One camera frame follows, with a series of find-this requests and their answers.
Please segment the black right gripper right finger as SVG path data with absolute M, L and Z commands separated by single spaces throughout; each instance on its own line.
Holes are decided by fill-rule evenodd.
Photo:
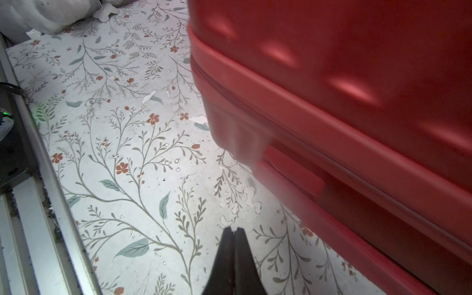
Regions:
M 267 295 L 259 278 L 251 248 L 244 229 L 238 228 L 235 234 L 234 294 Z

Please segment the red hard-shell suitcase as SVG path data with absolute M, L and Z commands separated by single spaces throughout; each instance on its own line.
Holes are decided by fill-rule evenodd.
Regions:
M 472 292 L 470 1 L 189 1 L 216 144 L 391 295 Z

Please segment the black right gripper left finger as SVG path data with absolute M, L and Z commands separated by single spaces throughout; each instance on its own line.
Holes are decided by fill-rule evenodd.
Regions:
M 234 292 L 235 234 L 226 227 L 221 236 L 213 268 L 203 295 L 232 295 Z

